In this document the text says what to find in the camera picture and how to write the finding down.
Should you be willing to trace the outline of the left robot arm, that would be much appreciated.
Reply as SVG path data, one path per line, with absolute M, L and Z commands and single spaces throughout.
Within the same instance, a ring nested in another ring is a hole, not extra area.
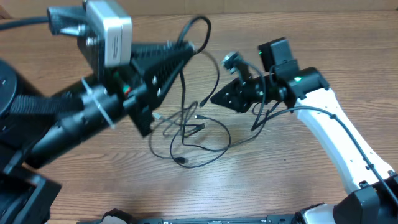
M 1 222 L 45 223 L 61 185 L 37 170 L 124 117 L 149 135 L 153 111 L 195 52 L 182 40 L 132 44 L 126 63 L 98 64 L 53 96 L 1 62 Z

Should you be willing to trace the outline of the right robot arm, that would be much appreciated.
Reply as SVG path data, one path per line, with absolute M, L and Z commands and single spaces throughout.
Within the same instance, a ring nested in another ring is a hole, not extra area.
M 341 108 L 335 92 L 314 67 L 300 68 L 285 38 L 258 47 L 263 70 L 238 52 L 223 59 L 236 78 L 211 102 L 245 113 L 254 103 L 283 103 L 318 139 L 336 167 L 346 197 L 319 203 L 291 215 L 270 215 L 267 223 L 396 223 L 397 172 L 369 146 Z

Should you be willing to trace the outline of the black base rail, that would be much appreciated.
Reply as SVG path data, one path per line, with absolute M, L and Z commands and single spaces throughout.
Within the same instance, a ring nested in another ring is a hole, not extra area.
M 335 224 L 333 205 L 319 203 L 297 211 L 294 214 L 271 214 L 264 217 L 241 218 L 134 218 L 132 215 L 114 209 L 102 218 L 78 221 L 77 224 L 135 223 L 135 224 Z

